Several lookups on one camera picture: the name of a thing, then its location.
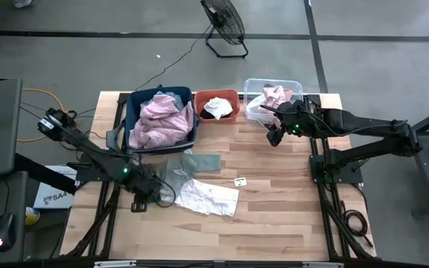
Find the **computer mouse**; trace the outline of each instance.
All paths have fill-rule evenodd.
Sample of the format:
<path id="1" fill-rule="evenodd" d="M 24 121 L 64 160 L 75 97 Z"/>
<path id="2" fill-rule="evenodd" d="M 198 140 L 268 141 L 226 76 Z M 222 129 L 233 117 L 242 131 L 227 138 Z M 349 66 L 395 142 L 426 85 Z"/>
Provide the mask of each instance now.
<path id="1" fill-rule="evenodd" d="M 0 216 L 0 252 L 10 250 L 14 245 L 16 240 L 14 217 L 9 213 Z"/>

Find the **small label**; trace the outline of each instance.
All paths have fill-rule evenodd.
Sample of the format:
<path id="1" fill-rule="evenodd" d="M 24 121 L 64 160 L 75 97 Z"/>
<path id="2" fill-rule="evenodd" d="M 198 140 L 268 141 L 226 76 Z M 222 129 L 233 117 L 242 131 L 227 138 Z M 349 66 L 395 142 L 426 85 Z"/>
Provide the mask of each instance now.
<path id="1" fill-rule="evenodd" d="M 52 130 L 54 128 L 54 125 L 49 123 L 49 121 L 45 120 L 44 118 L 41 119 L 40 121 L 43 125 L 45 125 L 46 127 L 48 127 L 50 130 Z"/>
<path id="2" fill-rule="evenodd" d="M 237 178 L 237 179 L 235 179 L 235 186 L 236 187 L 241 187 L 241 186 L 246 186 L 246 185 L 247 185 L 246 178 Z"/>

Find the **gray cloth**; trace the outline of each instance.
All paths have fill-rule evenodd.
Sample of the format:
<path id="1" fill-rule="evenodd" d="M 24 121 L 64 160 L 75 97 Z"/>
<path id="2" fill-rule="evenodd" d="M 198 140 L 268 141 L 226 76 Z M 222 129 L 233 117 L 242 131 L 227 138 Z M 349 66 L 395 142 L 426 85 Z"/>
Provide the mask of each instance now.
<path id="1" fill-rule="evenodd" d="M 185 107 L 185 106 L 183 106 L 182 98 L 178 94 L 175 94 L 173 92 L 166 92 L 166 93 L 157 92 L 156 95 L 168 95 L 170 97 L 175 98 L 175 100 L 177 100 L 177 102 L 175 103 L 175 107 L 180 112 L 183 110 L 183 107 Z M 147 101 L 142 102 L 142 104 L 140 104 L 140 109 L 143 109 L 145 106 L 147 106 L 152 101 L 153 101 L 153 98 L 151 100 L 147 100 Z"/>
<path id="2" fill-rule="evenodd" d="M 194 178 L 196 172 L 209 172 L 221 170 L 221 156 L 215 154 L 177 154 L 168 158 L 165 165 L 159 167 L 159 178 L 170 185 L 178 196 L 183 185 Z M 173 202 L 173 191 L 163 184 L 160 189 L 163 201 Z"/>

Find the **pink cloth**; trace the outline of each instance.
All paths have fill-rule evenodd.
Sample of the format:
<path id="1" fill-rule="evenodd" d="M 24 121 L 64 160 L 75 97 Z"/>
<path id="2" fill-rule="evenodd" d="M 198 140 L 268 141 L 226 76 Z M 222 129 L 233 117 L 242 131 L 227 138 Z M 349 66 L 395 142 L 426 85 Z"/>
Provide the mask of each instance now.
<path id="1" fill-rule="evenodd" d="M 266 102 L 264 105 L 277 108 L 281 103 L 284 103 L 286 101 L 290 100 L 290 97 L 292 96 L 292 90 L 290 89 L 283 89 L 282 86 L 276 86 L 276 87 L 265 87 L 262 89 L 262 92 L 264 93 L 264 96 L 266 97 Z M 273 113 L 268 109 L 264 109 L 262 107 L 259 107 L 258 109 L 259 113 Z"/>
<path id="2" fill-rule="evenodd" d="M 134 149 L 170 147 L 186 138 L 193 129 L 191 101 L 180 112 L 177 100 L 162 94 L 140 111 L 140 119 L 130 131 L 129 146 Z"/>

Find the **fan base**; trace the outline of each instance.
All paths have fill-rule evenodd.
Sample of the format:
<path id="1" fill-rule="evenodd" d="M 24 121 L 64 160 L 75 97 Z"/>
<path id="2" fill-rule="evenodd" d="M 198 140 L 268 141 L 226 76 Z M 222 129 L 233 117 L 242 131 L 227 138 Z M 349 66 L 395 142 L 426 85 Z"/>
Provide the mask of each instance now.
<path id="1" fill-rule="evenodd" d="M 243 41 L 241 41 L 241 44 L 243 45 L 243 48 L 246 51 L 245 54 L 243 54 L 243 55 L 229 55 L 229 56 L 220 55 L 208 42 L 208 40 L 212 38 L 214 31 L 215 31 L 215 28 L 213 27 L 212 30 L 209 32 L 208 37 L 206 37 L 206 45 L 209 46 L 209 48 L 216 54 L 216 57 L 223 58 L 223 59 L 227 59 L 227 58 L 244 59 L 248 55 L 249 51 L 247 50 L 246 45 L 244 44 Z"/>

